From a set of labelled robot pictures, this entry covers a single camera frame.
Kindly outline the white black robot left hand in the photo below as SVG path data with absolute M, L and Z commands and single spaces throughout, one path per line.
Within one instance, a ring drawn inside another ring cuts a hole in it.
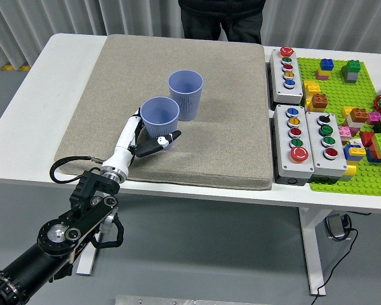
M 114 154 L 102 163 L 101 176 L 110 178 L 117 183 L 123 183 L 128 177 L 128 168 L 134 157 L 143 158 L 162 151 L 181 136 L 181 131 L 175 130 L 167 135 L 137 144 L 138 136 L 143 127 L 143 119 L 140 115 L 140 109 L 138 109 L 124 126 L 114 149 Z

